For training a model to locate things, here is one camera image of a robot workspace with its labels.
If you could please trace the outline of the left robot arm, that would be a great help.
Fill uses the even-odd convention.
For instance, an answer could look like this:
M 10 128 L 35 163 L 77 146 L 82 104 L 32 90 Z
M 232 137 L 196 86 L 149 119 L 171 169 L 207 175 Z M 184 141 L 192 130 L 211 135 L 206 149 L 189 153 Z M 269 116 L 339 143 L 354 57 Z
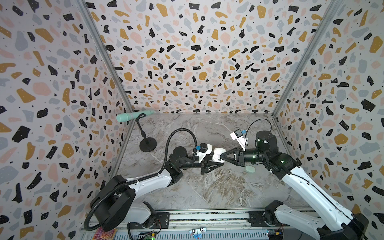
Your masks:
M 213 149 L 211 145 L 205 148 L 200 145 L 188 156 L 184 147 L 177 147 L 170 154 L 161 173 L 135 179 L 114 176 L 91 201 L 84 229 L 94 231 L 102 228 L 108 232 L 123 221 L 151 227 L 157 213 L 149 203 L 139 202 L 138 199 L 176 184 L 183 177 L 185 169 L 199 168 L 205 174 L 221 167 L 224 161 L 220 155 L 224 152 L 226 150 L 223 148 Z

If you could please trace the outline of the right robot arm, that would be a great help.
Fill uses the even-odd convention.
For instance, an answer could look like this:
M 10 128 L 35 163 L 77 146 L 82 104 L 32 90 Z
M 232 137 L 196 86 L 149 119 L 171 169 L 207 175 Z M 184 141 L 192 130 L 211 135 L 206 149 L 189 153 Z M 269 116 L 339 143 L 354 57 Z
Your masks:
M 269 131 L 257 133 L 255 148 L 248 149 L 247 131 L 231 134 L 240 146 L 226 151 L 214 149 L 213 160 L 236 166 L 262 164 L 266 170 L 295 190 L 318 214 L 309 216 L 294 210 L 281 201 L 265 207 L 263 218 L 267 225 L 288 225 L 316 240 L 365 240 L 368 219 L 354 214 L 319 187 L 290 155 L 279 151 L 277 138 Z

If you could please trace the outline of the mint green charging case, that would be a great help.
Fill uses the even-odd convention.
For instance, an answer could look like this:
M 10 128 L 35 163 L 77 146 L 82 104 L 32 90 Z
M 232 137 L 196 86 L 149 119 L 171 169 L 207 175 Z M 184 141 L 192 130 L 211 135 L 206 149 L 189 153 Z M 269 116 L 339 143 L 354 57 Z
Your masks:
M 256 172 L 256 169 L 255 169 L 255 167 L 253 167 L 253 166 L 245 166 L 245 171 L 246 171 L 247 173 L 253 174 L 253 173 Z

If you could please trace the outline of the white charging case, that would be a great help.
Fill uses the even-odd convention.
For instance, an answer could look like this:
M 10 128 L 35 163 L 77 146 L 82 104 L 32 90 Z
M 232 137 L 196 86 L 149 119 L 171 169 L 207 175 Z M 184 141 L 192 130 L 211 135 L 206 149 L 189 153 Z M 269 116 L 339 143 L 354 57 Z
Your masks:
M 227 151 L 223 148 L 215 148 L 213 150 L 212 161 L 216 163 L 224 163 L 225 160 L 221 159 L 221 154 L 226 153 Z

